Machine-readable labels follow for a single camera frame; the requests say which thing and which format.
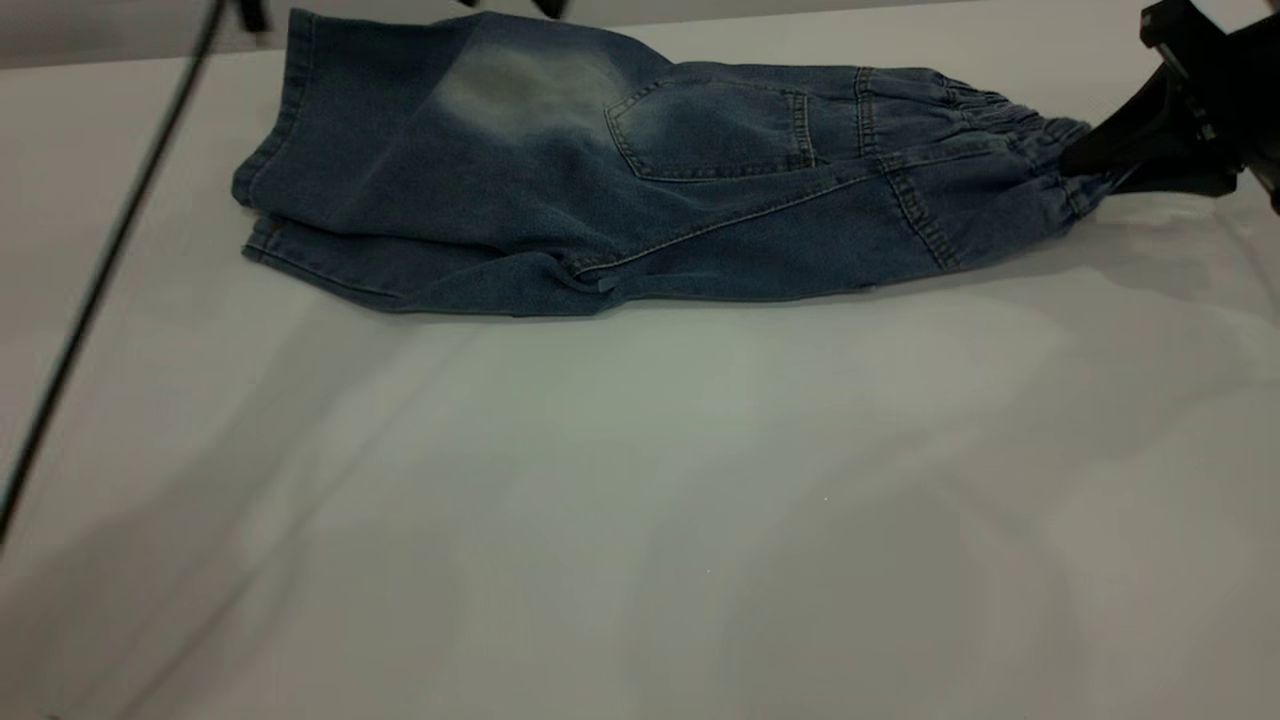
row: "stitching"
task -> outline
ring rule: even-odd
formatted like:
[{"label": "stitching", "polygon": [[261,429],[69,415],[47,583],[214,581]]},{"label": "stitching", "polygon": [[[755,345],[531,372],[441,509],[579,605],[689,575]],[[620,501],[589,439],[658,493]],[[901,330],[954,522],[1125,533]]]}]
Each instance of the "stitching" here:
[{"label": "stitching", "polygon": [[575,263],[575,265],[579,265],[579,266],[573,268],[570,272],[573,273],[575,277],[579,277],[582,273],[589,273],[591,270],[600,270],[600,269],[604,269],[604,268],[616,268],[618,265],[625,265],[627,263],[631,263],[632,260],[637,260],[640,258],[644,258],[645,255],[650,255],[650,254],[657,252],[659,250],[663,250],[666,247],[671,247],[672,245],[676,245],[678,242],[684,242],[686,240],[698,237],[700,234],[707,234],[707,233],[709,233],[712,231],[718,231],[721,228],[727,228],[727,227],[735,225],[737,223],[742,223],[742,222],[746,222],[746,220],[754,220],[755,218],[763,218],[764,215],[768,215],[771,213],[776,213],[778,210],[785,210],[787,208],[792,208],[795,205],[800,205],[801,202],[813,200],[815,197],[820,197],[823,195],[828,195],[828,193],[835,192],[837,190],[841,190],[841,188],[849,187],[851,184],[856,184],[856,183],[868,181],[868,179],[874,178],[874,177],[876,177],[874,174],[867,174],[867,176],[860,176],[860,177],[856,177],[856,178],[852,178],[852,179],[847,179],[847,181],[844,181],[844,182],[838,182],[838,183],[832,184],[831,187],[824,187],[822,190],[818,190],[818,191],[814,191],[814,192],[809,192],[809,193],[801,195],[799,197],[792,197],[792,199],[785,200],[785,201],[782,201],[782,202],[780,202],[777,205],[772,205],[772,206],[765,208],[763,210],[756,210],[754,213],[748,213],[748,214],[744,214],[744,215],[732,217],[732,218],[728,218],[726,220],[721,220],[718,223],[713,223],[710,225],[707,225],[707,227],[703,227],[703,228],[698,228],[695,231],[691,231],[691,232],[685,233],[682,236],[678,236],[676,238],[672,238],[672,240],[668,240],[666,242],[654,245],[652,247],[646,247],[646,249],[644,249],[644,250],[641,250],[639,252],[635,252],[632,255],[628,255],[626,258],[621,258],[621,259],[617,259],[617,260],[603,260],[603,261],[595,261],[594,264],[588,264],[588,263],[593,263],[591,260],[580,260],[579,263]]},{"label": "stitching", "polygon": [[[995,152],[995,150],[991,149],[991,147],[979,146],[979,147],[974,147],[972,150],[968,150],[965,152],[959,152],[959,154],[955,154],[955,155],[946,155],[946,156],[941,156],[941,158],[925,158],[925,159],[914,160],[914,161],[904,161],[904,159],[901,156],[896,156],[896,158],[895,156],[888,156],[888,158],[882,158],[882,159],[878,160],[878,163],[881,165],[879,167],[879,173],[881,174],[884,173],[884,167],[886,167],[886,160],[887,159],[895,159],[896,160],[893,163],[893,168],[896,170],[909,170],[909,169],[913,169],[913,168],[927,168],[929,165],[937,165],[937,164],[941,164],[941,163],[950,163],[951,160],[963,160],[963,159],[966,159],[966,158],[975,158],[978,155],[988,155],[991,152]],[[690,232],[687,232],[685,234],[681,234],[681,236],[678,236],[678,237],[676,237],[673,240],[668,240],[668,241],[658,243],[655,246],[646,247],[644,250],[640,250],[639,252],[623,256],[621,259],[600,260],[600,259],[596,259],[596,258],[584,258],[581,260],[576,260],[573,263],[570,263],[568,270],[575,277],[577,277],[577,275],[581,275],[582,273],[588,273],[590,270],[599,270],[599,269],[603,269],[603,268],[616,268],[618,265],[625,265],[625,264],[627,264],[627,263],[630,263],[632,260],[637,260],[640,258],[644,258],[645,255],[649,255],[650,252],[657,252],[657,251],[659,251],[659,250],[662,250],[664,247],[669,247],[672,245],[676,245],[677,242],[684,242],[686,240],[698,237],[700,234],[705,234],[705,233],[712,232],[712,231],[717,231],[717,229],[721,229],[721,228],[724,228],[724,227],[728,227],[728,225],[732,225],[732,224],[736,224],[736,223],[741,223],[744,220],[753,220],[755,218],[760,218],[760,217],[768,215],[769,213],[773,213],[773,211],[777,211],[777,210],[783,210],[783,209],[791,208],[794,205],[799,205],[799,204],[801,204],[801,202],[804,202],[806,200],[813,200],[814,197],[820,197],[823,195],[827,195],[828,192],[835,192],[837,190],[849,187],[851,184],[856,184],[856,183],[872,179],[872,178],[876,177],[876,174],[877,173],[872,173],[872,174],[865,174],[865,176],[858,176],[858,177],[847,179],[847,181],[840,181],[840,182],[837,182],[836,184],[833,184],[831,187],[827,187],[827,188],[823,188],[823,190],[819,190],[817,192],[812,192],[812,193],[808,193],[808,195],[803,195],[800,197],[795,197],[795,199],[791,199],[791,200],[785,200],[781,204],[773,205],[773,206],[771,206],[771,208],[768,208],[765,210],[748,213],[745,215],[733,215],[733,217],[731,217],[731,218],[728,218],[726,220],[722,220],[719,223],[714,223],[712,225],[707,225],[707,227],[692,229],[692,231],[690,231]]]},{"label": "stitching", "polygon": [[622,152],[622,159],[631,167],[632,173],[637,177],[644,177],[644,163],[635,156],[631,143],[627,142],[626,135],[622,133],[622,128],[620,128],[614,120],[616,117],[621,117],[621,114],[614,115],[613,108],[604,109],[604,122],[609,126],[609,135],[613,136],[613,143],[617,145],[618,151]]},{"label": "stitching", "polygon": [[919,195],[911,184],[911,178],[902,172],[902,168],[891,168],[883,159],[879,164],[890,188],[893,191],[893,196],[897,199],[899,209],[902,211],[906,224],[924,243],[929,255],[933,256],[933,261],[938,264],[938,268],[943,270],[951,269],[955,265],[955,251],[947,242],[946,236],[937,227],[937,223],[924,210]]},{"label": "stitching", "polygon": [[808,95],[801,95],[800,96],[800,114],[801,114],[801,118],[800,118],[800,131],[804,133],[801,136],[801,138],[800,138],[800,141],[804,143],[804,147],[800,149],[800,154],[809,159],[809,167],[810,168],[817,168],[818,167],[818,151],[813,146],[813,135],[810,135],[810,132],[809,132],[809,96]]},{"label": "stitching", "polygon": [[298,105],[294,109],[294,111],[289,115],[288,124],[280,131],[280,135],[283,136],[283,138],[280,140],[280,145],[275,147],[275,150],[266,154],[266,158],[262,160],[262,164],[259,165],[257,169],[253,170],[253,174],[250,176],[248,178],[248,183],[244,190],[244,196],[248,199],[250,205],[253,204],[253,188],[257,186],[259,178],[262,177],[262,173],[265,173],[266,169],[271,165],[271,163],[274,163],[275,159],[284,152],[284,149],[289,146],[289,141],[293,140],[293,128],[297,127],[298,118],[302,115],[302,109],[306,108],[307,97],[310,97],[311,95],[308,90],[311,90],[311,73],[314,72],[315,54],[316,54],[316,15],[308,14],[307,59],[306,64],[303,65],[302,78],[300,81],[302,83],[302,90],[298,94]]},{"label": "stitching", "polygon": [[[627,140],[627,133],[622,129],[620,120],[622,115],[631,111],[640,100],[652,95],[662,87],[678,86],[678,85],[727,85],[732,87],[745,87],[749,90],[764,90],[767,92],[777,92],[783,96],[783,99],[791,105],[792,117],[792,129],[796,133],[795,141],[800,145],[799,159],[796,158],[781,158],[777,160],[764,160],[755,163],[740,163],[737,165],[712,165],[712,167],[698,167],[698,168],[676,168],[676,167],[663,167],[646,163],[640,159],[636,149]],[[644,179],[654,181],[668,181],[668,182],[699,182],[708,178],[742,178],[742,177],[758,177],[788,173],[801,168],[817,168],[818,159],[814,152],[813,140],[809,136],[809,97],[804,92],[799,92],[792,88],[782,88],[767,85],[753,85],[745,82],[732,82],[722,79],[660,79],[650,83],[645,88],[640,90],[635,95],[614,102],[613,105],[604,109],[604,122],[609,128],[609,135],[613,137],[614,145],[617,145],[618,151],[622,158],[631,167],[631,172]]]},{"label": "stitching", "polygon": [[1080,210],[1079,199],[1066,184],[1066,179],[1062,177],[1062,173],[1052,173],[1052,177],[1053,182],[1057,183],[1057,187],[1062,191],[1062,195],[1066,196],[1066,204],[1071,206],[1071,213],[1075,215],[1075,219],[1083,219],[1084,213]]},{"label": "stitching", "polygon": [[870,99],[872,68],[858,68],[854,99],[858,101],[858,155],[876,154],[876,102]]},{"label": "stitching", "polygon": [[312,268],[308,268],[308,266],[306,266],[306,265],[303,265],[303,264],[301,264],[301,263],[298,263],[296,260],[289,260],[288,258],[285,258],[285,256],[283,256],[283,255],[280,255],[278,252],[273,252],[273,251],[268,250],[266,246],[265,246],[265,243],[264,243],[262,247],[259,249],[259,251],[262,255],[266,255],[268,258],[271,258],[273,260],[279,260],[280,263],[284,263],[285,265],[289,265],[291,268],[297,268],[297,269],[302,270],[303,273],[314,275],[314,277],[316,277],[316,278],[319,278],[319,279],[321,279],[321,281],[324,281],[326,283],[335,284],[335,286],[338,286],[338,287],[340,287],[343,290],[349,290],[349,291],[353,291],[353,292],[365,292],[365,293],[369,293],[369,295],[376,295],[379,297],[390,297],[390,299],[394,299],[394,300],[403,300],[403,297],[401,297],[399,295],[394,295],[394,293],[380,291],[380,290],[372,290],[372,288],[367,288],[367,287],[360,287],[360,286],[344,283],[342,281],[330,278],[329,275],[326,275],[324,273],[320,273],[320,272],[317,272],[317,270],[315,270]]}]

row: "white table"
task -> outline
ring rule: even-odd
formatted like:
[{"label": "white table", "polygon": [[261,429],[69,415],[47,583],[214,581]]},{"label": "white table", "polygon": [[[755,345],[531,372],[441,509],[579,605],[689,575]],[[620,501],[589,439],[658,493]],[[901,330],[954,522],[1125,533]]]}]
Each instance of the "white table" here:
[{"label": "white table", "polygon": [[[1096,120],[1157,63],[1144,1],[627,32]],[[9,454],[179,69],[0,74]],[[0,566],[0,717],[1280,707],[1280,222],[1252,181],[873,296],[389,318],[238,256],[229,178],[280,70],[214,60],[147,209]]]}]

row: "jeans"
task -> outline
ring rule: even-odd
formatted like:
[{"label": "jeans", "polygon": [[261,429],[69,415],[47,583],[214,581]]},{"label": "jeans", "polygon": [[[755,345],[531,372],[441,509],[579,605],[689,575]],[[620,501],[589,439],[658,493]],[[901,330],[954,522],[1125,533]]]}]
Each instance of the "jeans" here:
[{"label": "jeans", "polygon": [[1088,131],[928,69],[673,64],[481,13],[294,10],[279,118],[237,170],[244,255],[394,313],[786,300],[984,265],[1119,178]]}]

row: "back pocket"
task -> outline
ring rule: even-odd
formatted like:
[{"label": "back pocket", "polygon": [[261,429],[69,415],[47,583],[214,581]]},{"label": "back pocket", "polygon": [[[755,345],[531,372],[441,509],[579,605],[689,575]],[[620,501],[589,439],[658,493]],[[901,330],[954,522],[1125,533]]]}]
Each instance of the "back pocket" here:
[{"label": "back pocket", "polygon": [[605,114],[618,151],[646,179],[742,178],[817,165],[803,92],[659,81]]}]

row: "black cable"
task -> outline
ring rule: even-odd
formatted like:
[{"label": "black cable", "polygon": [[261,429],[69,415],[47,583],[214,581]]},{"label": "black cable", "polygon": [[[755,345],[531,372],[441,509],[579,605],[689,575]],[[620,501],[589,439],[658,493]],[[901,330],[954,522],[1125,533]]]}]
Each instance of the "black cable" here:
[{"label": "black cable", "polygon": [[187,64],[187,72],[178,83],[178,90],[174,92],[173,100],[169,101],[169,109],[166,110],[164,120],[160,124],[160,132],[156,133],[155,138],[151,141],[151,147],[147,150],[142,167],[133,181],[133,187],[125,197],[120,215],[116,218],[115,227],[111,229],[111,236],[106,241],[106,246],[102,247],[102,254],[99,256],[97,266],[93,269],[88,291],[86,291],[83,300],[81,300],[79,311],[76,315],[76,323],[67,334],[67,342],[63,345],[63,351],[58,356],[58,363],[54,365],[54,372],[49,378],[49,383],[45,386],[45,392],[40,398],[40,405],[36,409],[36,415],[32,419],[31,428],[27,430],[27,437],[23,439],[22,450],[18,452],[18,460],[9,475],[9,483],[5,488],[3,488],[4,498],[3,502],[0,502],[0,551],[6,547],[9,529],[13,525],[14,515],[18,512],[18,505],[22,502],[23,491],[27,488],[27,480],[31,478],[31,471],[36,465],[36,460],[40,457],[40,450],[45,445],[45,436],[49,434],[49,428],[52,424],[54,416],[58,414],[58,406],[67,389],[67,382],[76,370],[76,364],[84,347],[84,341],[88,338],[88,333],[93,329],[93,322],[97,319],[97,314],[101,310],[102,299],[106,297],[106,291],[111,286],[111,279],[115,277],[120,255],[124,252],[124,249],[129,242],[129,236],[133,231],[133,223],[138,217],[138,210],[141,210],[142,205],[146,202],[147,195],[151,191],[151,182],[155,179],[156,172],[164,163],[164,158],[169,151],[169,142],[173,140],[174,131],[178,129],[178,126],[182,122],[182,115],[187,110],[187,104],[196,88],[196,83],[200,81],[200,73],[204,69],[205,59],[209,55],[209,50],[214,45],[214,38],[218,36],[218,28],[221,24],[224,9],[225,0],[212,0],[211,6],[209,8],[209,14],[205,15],[205,26],[201,28],[200,37],[196,40],[196,47],[192,51],[191,61]]}]

